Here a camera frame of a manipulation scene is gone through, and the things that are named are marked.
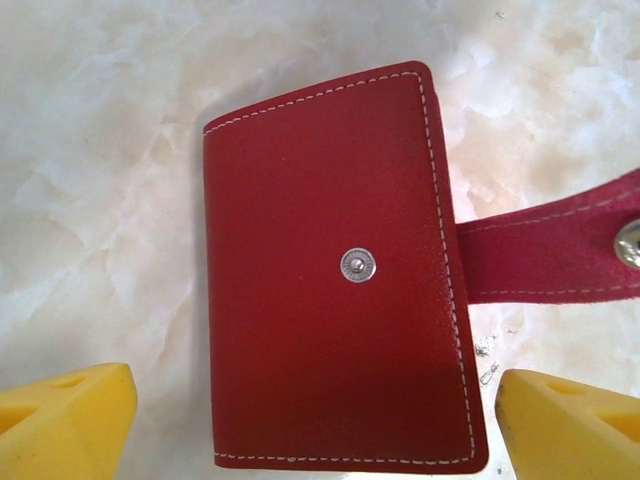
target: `silver snap fastener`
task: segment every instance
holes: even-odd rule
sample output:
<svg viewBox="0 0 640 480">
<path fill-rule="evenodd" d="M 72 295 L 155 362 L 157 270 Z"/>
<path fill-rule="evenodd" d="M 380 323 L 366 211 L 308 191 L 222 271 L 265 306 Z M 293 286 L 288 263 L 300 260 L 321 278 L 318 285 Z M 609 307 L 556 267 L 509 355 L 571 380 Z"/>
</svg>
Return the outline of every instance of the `silver snap fastener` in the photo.
<svg viewBox="0 0 640 480">
<path fill-rule="evenodd" d="M 613 249 L 622 263 L 640 269 L 640 220 L 622 227 L 616 235 Z"/>
<path fill-rule="evenodd" d="M 340 270 L 350 282 L 366 282 L 376 273 L 376 260 L 369 250 L 352 248 L 342 256 Z"/>
</svg>

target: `marble surface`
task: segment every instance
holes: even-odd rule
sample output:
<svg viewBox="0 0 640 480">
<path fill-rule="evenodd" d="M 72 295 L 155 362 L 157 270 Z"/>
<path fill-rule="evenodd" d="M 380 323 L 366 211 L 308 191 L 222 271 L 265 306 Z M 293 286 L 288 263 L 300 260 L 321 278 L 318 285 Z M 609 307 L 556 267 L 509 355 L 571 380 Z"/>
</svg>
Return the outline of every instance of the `marble surface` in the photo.
<svg viewBox="0 0 640 480">
<path fill-rule="evenodd" d="M 639 5 L 3 2 L 0 388 L 127 362 L 140 401 L 118 478 L 340 478 L 212 466 L 202 126 L 417 59 L 434 72 L 458 220 L 540 204 L 638 166 Z M 491 442 L 473 478 L 514 478 L 492 413 L 505 368 L 640 395 L 639 313 L 473 307 Z"/>
</svg>

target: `metal rivet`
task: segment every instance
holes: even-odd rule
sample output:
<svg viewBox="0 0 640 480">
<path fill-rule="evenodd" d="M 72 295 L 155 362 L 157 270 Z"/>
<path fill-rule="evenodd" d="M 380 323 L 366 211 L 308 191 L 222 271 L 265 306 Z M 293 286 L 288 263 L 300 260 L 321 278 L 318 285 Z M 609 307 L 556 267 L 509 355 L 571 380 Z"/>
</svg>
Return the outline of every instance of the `metal rivet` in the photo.
<svg viewBox="0 0 640 480">
<path fill-rule="evenodd" d="M 340 270 L 350 282 L 366 282 L 376 273 L 376 260 L 369 250 L 352 248 L 342 256 Z"/>
<path fill-rule="evenodd" d="M 640 269 L 640 220 L 634 220 L 620 229 L 613 249 L 622 263 Z"/>
</svg>

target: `white stitching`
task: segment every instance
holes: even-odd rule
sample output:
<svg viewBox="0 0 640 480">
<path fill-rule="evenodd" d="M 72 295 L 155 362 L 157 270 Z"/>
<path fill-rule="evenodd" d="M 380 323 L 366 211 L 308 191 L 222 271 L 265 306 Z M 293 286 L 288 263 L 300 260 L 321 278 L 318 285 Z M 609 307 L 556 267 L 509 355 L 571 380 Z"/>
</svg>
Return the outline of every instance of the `white stitching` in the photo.
<svg viewBox="0 0 640 480">
<path fill-rule="evenodd" d="M 389 462 L 389 463 L 403 463 L 403 464 L 415 464 L 415 465 L 448 465 L 448 464 L 455 464 L 455 463 L 459 463 L 459 462 L 466 462 L 469 461 L 470 459 L 472 459 L 475 456 L 475 438 L 473 436 L 473 425 L 471 423 L 471 407 L 469 404 L 469 393 L 467 390 L 467 379 L 466 379 L 466 371 L 464 369 L 464 363 L 463 363 L 463 358 L 462 358 L 462 347 L 461 347 L 461 343 L 460 343 L 460 330 L 458 328 L 458 315 L 456 312 L 456 305 L 455 305 L 455 296 L 454 296 L 454 292 L 453 292 L 453 284 L 451 282 L 451 269 L 449 267 L 449 255 L 447 253 L 447 241 L 445 238 L 445 233 L 444 233 L 444 221 L 443 221 L 443 217 L 442 217 L 442 207 L 440 205 L 440 192 L 438 189 L 438 178 L 437 178 L 437 173 L 436 173 L 436 163 L 435 163 L 435 155 L 433 153 L 433 148 L 431 145 L 431 135 L 430 135 L 430 131 L 429 131 L 429 117 L 427 115 L 427 100 L 424 96 L 424 86 L 422 84 L 422 76 L 418 73 L 418 72 L 412 72 L 412 71 L 407 71 L 407 72 L 402 72 L 402 73 L 393 73 L 391 75 L 382 75 L 378 78 L 371 78 L 369 80 L 360 80 L 356 83 L 350 83 L 348 85 L 345 85 L 344 87 L 336 87 L 333 89 L 327 89 L 324 92 L 318 92 L 315 95 L 308 95 L 306 97 L 301 97 L 301 98 L 297 98 L 294 102 L 286 102 L 284 104 L 279 104 L 275 107 L 271 107 L 268 108 L 267 110 L 258 110 L 258 112 L 253 112 L 250 113 L 248 115 L 243 115 L 241 117 L 236 117 L 233 118 L 231 120 L 227 120 L 224 123 L 221 123 L 219 125 L 216 125 L 214 127 L 211 127 L 209 130 L 207 130 L 206 132 L 204 132 L 203 136 L 206 137 L 208 134 L 210 134 L 211 132 L 218 130 L 220 128 L 226 127 L 228 125 L 231 125 L 233 123 L 239 122 L 240 120 L 243 120 L 245 118 L 248 118 L 249 116 L 254 116 L 254 115 L 258 115 L 258 114 L 262 114 L 262 113 L 267 113 L 269 111 L 273 111 L 276 110 L 277 108 L 283 108 L 287 105 L 293 105 L 295 103 L 300 103 L 300 102 L 304 102 L 305 100 L 310 100 L 313 98 L 318 98 L 322 95 L 328 95 L 343 89 L 347 89 L 347 88 L 352 88 L 355 87 L 357 85 L 366 85 L 378 80 L 388 80 L 391 78 L 396 78 L 396 77 L 400 77 L 400 76 L 404 76 L 404 75 L 413 75 L 415 77 L 418 78 L 418 88 L 420 90 L 420 97 L 422 100 L 422 113 L 424 116 L 424 128 L 425 128 L 425 134 L 426 134 L 426 141 L 427 141 L 427 147 L 429 149 L 429 157 L 430 157 L 430 161 L 431 161 L 431 172 L 432 172 L 432 180 L 433 180 L 433 188 L 434 188 L 434 192 L 435 192 L 435 199 L 436 199 L 436 209 L 438 212 L 438 225 L 440 228 L 440 238 L 442 241 L 442 249 L 443 249 L 443 258 L 444 258 L 444 262 L 445 262 L 445 269 L 447 272 L 447 287 L 449 289 L 449 303 L 451 305 L 451 319 L 452 319 L 452 325 L 453 325 L 453 329 L 454 329 L 454 336 L 455 336 L 455 342 L 456 342 L 456 350 L 457 350 L 457 354 L 458 354 L 458 365 L 460 366 L 460 375 L 462 377 L 462 388 L 463 388 L 463 392 L 464 392 L 464 401 L 465 401 L 465 408 L 467 410 L 467 424 L 469 427 L 469 443 L 470 443 L 470 454 L 468 457 L 463 457 L 463 458 L 458 458 L 458 459 L 454 459 L 454 460 L 407 460 L 407 459 L 393 459 L 393 458 L 349 458 L 349 457 L 343 457 L 343 458 L 330 458 L 329 460 L 331 460 L 332 462 L 338 462 L 338 461 L 342 461 L 342 462 L 377 462 L 377 463 L 383 463 L 383 462 Z M 251 457 L 244 457 L 244 456 L 237 456 L 237 455 L 232 455 L 232 454 L 228 454 L 228 453 L 218 453 L 215 452 L 215 455 L 221 458 L 231 458 L 231 459 L 244 459 L 244 458 L 251 458 Z M 317 458 L 312 457 L 266 457 L 267 460 L 287 460 L 288 462 L 315 462 L 318 461 Z M 326 461 L 326 458 L 320 458 L 320 461 Z"/>
<path fill-rule="evenodd" d="M 551 290 L 551 291 L 542 291 L 542 292 L 534 292 L 534 291 L 526 291 L 526 290 L 494 290 L 493 292 L 477 292 L 472 293 L 471 295 L 562 295 L 564 293 L 602 293 L 607 290 L 622 290 L 623 288 L 640 288 L 640 283 L 632 283 L 631 285 L 616 285 L 614 287 L 598 287 L 591 289 L 582 289 L 582 290 Z"/>
<path fill-rule="evenodd" d="M 592 208 L 604 207 L 606 205 L 609 205 L 611 202 L 617 202 L 617 201 L 623 200 L 628 196 L 638 192 L 640 192 L 640 187 L 636 187 L 633 190 L 629 190 L 624 193 L 621 193 L 617 197 L 611 197 L 606 200 L 602 200 L 601 202 L 595 203 L 593 205 L 585 205 L 583 207 L 578 207 L 575 210 L 569 210 L 563 213 L 552 213 L 551 215 L 547 215 L 546 217 L 540 217 L 534 220 L 523 220 L 522 222 L 504 223 L 500 225 L 489 225 L 487 227 L 473 228 L 471 230 L 460 230 L 460 233 L 467 234 L 467 233 L 473 233 L 473 232 L 481 232 L 483 230 L 492 230 L 494 228 L 515 227 L 518 225 L 529 225 L 532 223 L 540 223 L 540 222 L 545 222 L 547 220 L 553 220 L 554 218 L 570 217 L 571 215 L 575 215 L 578 212 L 586 212 L 587 210 L 591 210 Z"/>
<path fill-rule="evenodd" d="M 254 457 L 254 456 L 243 456 L 243 455 L 232 455 L 230 453 L 218 453 L 215 452 L 216 457 L 221 458 L 230 458 L 233 460 L 244 460 L 244 459 L 258 459 L 258 460 L 286 460 L 289 463 L 294 462 L 326 462 L 330 460 L 332 462 L 355 462 L 355 463 L 403 463 L 403 464 L 414 464 L 414 465 L 439 465 L 439 464 L 450 464 L 450 463 L 460 463 L 469 460 L 469 457 L 454 459 L 454 460 L 406 460 L 404 458 L 357 458 L 357 457 L 344 457 L 344 458 L 327 458 L 327 457 Z"/>
</svg>

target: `white marble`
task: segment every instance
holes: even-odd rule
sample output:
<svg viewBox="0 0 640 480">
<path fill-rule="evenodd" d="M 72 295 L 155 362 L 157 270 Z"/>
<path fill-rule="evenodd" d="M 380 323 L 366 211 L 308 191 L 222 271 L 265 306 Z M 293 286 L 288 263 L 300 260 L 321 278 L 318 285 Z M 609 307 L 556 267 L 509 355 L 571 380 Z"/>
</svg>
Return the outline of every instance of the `white marble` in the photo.
<svg viewBox="0 0 640 480">
<path fill-rule="evenodd" d="M 638 166 L 638 25 L 636 0 L 3 2 L 0 389 L 127 362 L 140 402 L 118 478 L 340 478 L 212 466 L 201 127 L 418 59 L 458 219 L 507 212 Z M 497 366 L 473 478 L 514 478 L 492 413 L 505 368 L 640 395 L 639 313 L 473 307 L 476 340 L 492 337 L 479 375 Z"/>
</svg>

